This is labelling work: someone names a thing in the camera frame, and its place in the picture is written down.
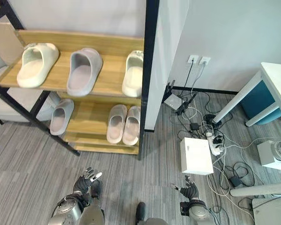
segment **white device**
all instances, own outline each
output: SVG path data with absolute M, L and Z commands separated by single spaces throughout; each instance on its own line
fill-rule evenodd
M 171 107 L 174 110 L 177 110 L 180 106 L 181 103 L 184 103 L 183 100 L 181 100 L 181 98 L 179 98 L 178 96 L 171 94 L 165 101 L 165 104 L 167 104 L 169 107 Z
M 253 210 L 256 225 L 281 225 L 281 198 L 263 204 L 269 200 L 264 198 L 253 199 L 253 208 L 257 207 Z
M 222 152 L 222 149 L 221 149 L 222 144 L 214 144 L 213 143 L 214 136 L 210 132 L 206 132 L 206 137 L 207 137 L 207 140 L 208 140 L 208 143 L 209 143 L 209 147 L 210 147 L 211 153 L 214 156 L 220 155 L 220 153 Z
M 275 152 L 279 152 L 280 148 L 275 150 L 277 148 L 276 143 L 277 142 L 266 141 L 266 142 L 263 142 L 263 143 L 257 145 L 257 149 L 258 149 L 258 153 L 259 153 L 259 157 L 260 157 L 262 166 L 281 170 L 281 160 L 278 160 L 276 158 L 279 155 L 277 155 L 277 153 L 275 153 Z
M 208 175 L 214 172 L 208 140 L 185 137 L 180 143 L 183 173 Z

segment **power strip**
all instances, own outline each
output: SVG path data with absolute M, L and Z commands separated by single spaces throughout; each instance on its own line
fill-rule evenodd
M 222 144 L 214 144 L 214 139 L 215 139 L 215 136 L 213 136 L 212 133 L 210 132 L 206 132 L 206 137 L 207 137 L 207 140 L 208 140 L 208 143 L 209 143 L 209 148 L 211 150 L 211 153 L 214 155 L 214 156 L 218 156 L 220 155 L 221 152 L 223 152 L 221 146 Z

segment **light gray slipper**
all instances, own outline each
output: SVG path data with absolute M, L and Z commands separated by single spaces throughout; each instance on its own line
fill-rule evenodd
M 73 110 L 73 100 L 66 98 L 59 102 L 52 114 L 50 125 L 50 133 L 52 135 L 60 135 L 66 131 Z
M 109 143 L 119 143 L 123 137 L 127 107 L 125 105 L 115 105 L 108 118 L 106 138 Z
M 140 136 L 141 108 L 132 106 L 127 114 L 126 124 L 123 133 L 123 143 L 135 145 Z
M 93 48 L 83 48 L 71 54 L 67 93 L 71 96 L 89 94 L 102 68 L 103 60 Z

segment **white box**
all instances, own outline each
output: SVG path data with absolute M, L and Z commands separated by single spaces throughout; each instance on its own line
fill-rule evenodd
M 180 143 L 183 173 L 208 175 L 214 172 L 208 140 L 185 137 Z
M 281 161 L 273 156 L 271 149 L 272 143 L 273 141 L 267 141 L 257 145 L 260 162 L 262 166 L 281 170 Z

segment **white desk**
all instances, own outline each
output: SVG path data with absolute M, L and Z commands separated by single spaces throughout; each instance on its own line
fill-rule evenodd
M 259 84 L 260 81 L 264 81 L 268 90 L 271 92 L 273 98 L 275 99 L 275 102 L 265 110 L 258 113 L 252 119 L 247 121 L 245 123 L 246 126 L 250 127 L 276 109 L 281 109 L 281 64 L 262 62 L 261 69 L 217 114 L 217 116 L 214 118 L 214 122 L 219 122 L 226 114 L 228 114 L 253 88 L 257 86 L 257 84 Z

